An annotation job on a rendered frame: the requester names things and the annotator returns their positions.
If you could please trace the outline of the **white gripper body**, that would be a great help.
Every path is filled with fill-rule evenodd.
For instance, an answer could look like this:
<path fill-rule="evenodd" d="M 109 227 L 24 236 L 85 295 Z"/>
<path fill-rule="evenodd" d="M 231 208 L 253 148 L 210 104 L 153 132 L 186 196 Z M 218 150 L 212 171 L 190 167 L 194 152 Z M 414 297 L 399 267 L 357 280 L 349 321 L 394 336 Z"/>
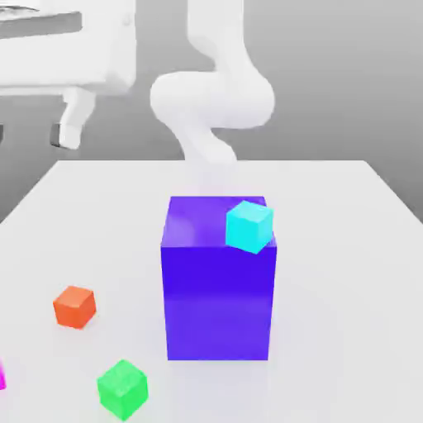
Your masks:
<path fill-rule="evenodd" d="M 136 0 L 31 0 L 0 16 L 0 89 L 124 91 L 136 76 Z"/>

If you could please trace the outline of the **small orange cube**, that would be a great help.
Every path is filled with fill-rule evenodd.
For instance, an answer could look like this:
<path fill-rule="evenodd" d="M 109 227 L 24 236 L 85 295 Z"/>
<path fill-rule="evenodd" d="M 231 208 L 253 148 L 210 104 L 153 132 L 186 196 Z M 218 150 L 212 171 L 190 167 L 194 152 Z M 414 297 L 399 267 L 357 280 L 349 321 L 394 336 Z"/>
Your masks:
<path fill-rule="evenodd" d="M 82 330 L 95 315 L 94 292 L 86 288 L 68 286 L 53 301 L 59 325 Z"/>

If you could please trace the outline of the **small cyan cube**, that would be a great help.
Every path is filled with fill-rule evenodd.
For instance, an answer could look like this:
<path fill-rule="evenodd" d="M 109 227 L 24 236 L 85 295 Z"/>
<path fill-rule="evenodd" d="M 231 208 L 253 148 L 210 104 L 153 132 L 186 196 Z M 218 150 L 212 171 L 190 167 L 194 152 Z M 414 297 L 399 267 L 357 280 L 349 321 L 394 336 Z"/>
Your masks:
<path fill-rule="evenodd" d="M 258 254 L 273 237 L 273 209 L 243 200 L 226 213 L 226 245 Z"/>

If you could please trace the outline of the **small green cube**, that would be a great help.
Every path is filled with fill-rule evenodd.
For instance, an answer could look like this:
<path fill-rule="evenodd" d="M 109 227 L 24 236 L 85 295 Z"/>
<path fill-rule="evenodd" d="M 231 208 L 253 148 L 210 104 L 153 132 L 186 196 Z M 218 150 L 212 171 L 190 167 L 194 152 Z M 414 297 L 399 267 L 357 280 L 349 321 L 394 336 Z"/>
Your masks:
<path fill-rule="evenodd" d="M 141 370 L 121 359 L 97 379 L 100 403 L 126 421 L 149 398 L 148 379 Z"/>

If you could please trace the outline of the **large purple box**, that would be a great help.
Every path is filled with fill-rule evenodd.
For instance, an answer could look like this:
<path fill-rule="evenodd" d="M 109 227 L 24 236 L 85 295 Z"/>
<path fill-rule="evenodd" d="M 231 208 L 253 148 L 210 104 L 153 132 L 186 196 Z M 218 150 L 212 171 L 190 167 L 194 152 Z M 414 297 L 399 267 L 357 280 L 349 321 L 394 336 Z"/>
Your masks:
<path fill-rule="evenodd" d="M 263 197 L 173 196 L 160 245 L 170 360 L 266 360 L 277 243 L 226 245 L 226 213 Z"/>

